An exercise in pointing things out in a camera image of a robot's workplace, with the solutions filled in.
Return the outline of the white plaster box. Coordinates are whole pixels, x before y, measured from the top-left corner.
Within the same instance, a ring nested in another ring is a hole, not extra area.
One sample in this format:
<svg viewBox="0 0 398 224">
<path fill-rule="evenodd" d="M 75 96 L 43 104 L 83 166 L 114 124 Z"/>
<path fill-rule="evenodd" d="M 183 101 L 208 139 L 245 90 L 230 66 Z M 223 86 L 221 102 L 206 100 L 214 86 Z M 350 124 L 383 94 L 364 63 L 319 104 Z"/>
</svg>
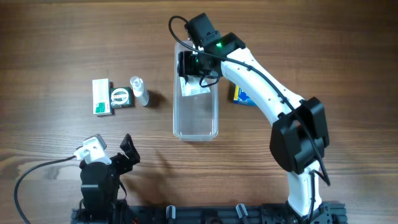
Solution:
<svg viewBox="0 0 398 224">
<path fill-rule="evenodd" d="M 184 77 L 180 77 L 182 96 L 194 96 L 211 92 L 209 87 L 203 88 L 199 85 L 199 82 L 200 78 L 198 77 L 189 77 L 187 82 Z"/>
</svg>

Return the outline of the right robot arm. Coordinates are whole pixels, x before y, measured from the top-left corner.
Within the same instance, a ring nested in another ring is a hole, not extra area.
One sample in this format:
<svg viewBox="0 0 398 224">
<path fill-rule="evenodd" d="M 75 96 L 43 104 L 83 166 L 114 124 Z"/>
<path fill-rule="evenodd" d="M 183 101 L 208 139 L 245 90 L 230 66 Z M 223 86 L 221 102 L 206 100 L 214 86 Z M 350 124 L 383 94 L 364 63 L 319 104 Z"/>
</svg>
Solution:
<svg viewBox="0 0 398 224">
<path fill-rule="evenodd" d="M 271 125 L 271 154 L 287 172 L 288 209 L 298 222 L 311 223 L 321 214 L 318 183 L 330 183 L 323 162 L 330 143 L 323 103 L 283 86 L 236 34 L 221 35 L 205 13 L 186 20 L 184 28 L 191 44 L 173 35 L 186 48 L 178 54 L 179 75 L 215 83 L 225 78 L 252 99 Z"/>
</svg>

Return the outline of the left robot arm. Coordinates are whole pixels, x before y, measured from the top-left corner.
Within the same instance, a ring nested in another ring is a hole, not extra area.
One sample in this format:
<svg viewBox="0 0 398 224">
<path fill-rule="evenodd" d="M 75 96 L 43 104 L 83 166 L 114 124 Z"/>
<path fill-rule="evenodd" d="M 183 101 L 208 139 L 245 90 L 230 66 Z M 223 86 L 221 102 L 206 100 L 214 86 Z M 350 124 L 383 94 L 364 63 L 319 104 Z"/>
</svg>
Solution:
<svg viewBox="0 0 398 224">
<path fill-rule="evenodd" d="M 132 171 L 140 163 L 140 155 L 130 134 L 126 134 L 120 148 L 123 153 L 108 157 L 107 145 L 100 134 L 83 141 L 74 155 L 80 161 L 83 208 L 79 209 L 83 221 L 125 223 L 132 211 L 126 199 L 118 199 L 118 190 L 126 188 L 120 176 Z"/>
</svg>

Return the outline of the blue cough drops box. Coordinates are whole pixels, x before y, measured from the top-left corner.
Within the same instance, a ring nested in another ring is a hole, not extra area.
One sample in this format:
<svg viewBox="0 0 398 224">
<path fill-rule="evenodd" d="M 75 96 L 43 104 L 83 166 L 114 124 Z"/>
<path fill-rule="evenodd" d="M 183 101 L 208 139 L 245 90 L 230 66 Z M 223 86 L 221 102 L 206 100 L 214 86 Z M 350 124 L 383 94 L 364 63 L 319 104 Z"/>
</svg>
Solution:
<svg viewBox="0 0 398 224">
<path fill-rule="evenodd" d="M 235 85 L 233 102 L 239 105 L 256 106 L 255 102 L 238 85 Z"/>
</svg>

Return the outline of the clear plastic container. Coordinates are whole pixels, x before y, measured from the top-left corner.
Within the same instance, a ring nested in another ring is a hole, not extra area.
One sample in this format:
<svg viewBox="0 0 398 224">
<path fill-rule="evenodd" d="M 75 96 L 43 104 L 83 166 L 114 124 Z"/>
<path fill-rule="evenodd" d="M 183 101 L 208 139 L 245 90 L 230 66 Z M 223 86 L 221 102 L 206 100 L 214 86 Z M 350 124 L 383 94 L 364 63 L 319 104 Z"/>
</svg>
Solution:
<svg viewBox="0 0 398 224">
<path fill-rule="evenodd" d="M 218 85 L 210 93 L 182 96 L 177 55 L 187 50 L 175 44 L 173 134 L 181 141 L 210 141 L 218 135 Z"/>
</svg>

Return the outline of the white spray bottle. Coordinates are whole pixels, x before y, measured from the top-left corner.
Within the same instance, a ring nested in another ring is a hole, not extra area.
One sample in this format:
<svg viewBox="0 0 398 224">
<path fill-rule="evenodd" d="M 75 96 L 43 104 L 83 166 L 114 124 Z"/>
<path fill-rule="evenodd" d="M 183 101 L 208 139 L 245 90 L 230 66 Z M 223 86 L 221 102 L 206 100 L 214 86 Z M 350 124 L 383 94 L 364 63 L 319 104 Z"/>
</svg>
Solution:
<svg viewBox="0 0 398 224">
<path fill-rule="evenodd" d="M 143 79 L 134 76 L 130 79 L 133 94 L 142 106 L 149 104 L 149 92 L 147 91 Z"/>
</svg>

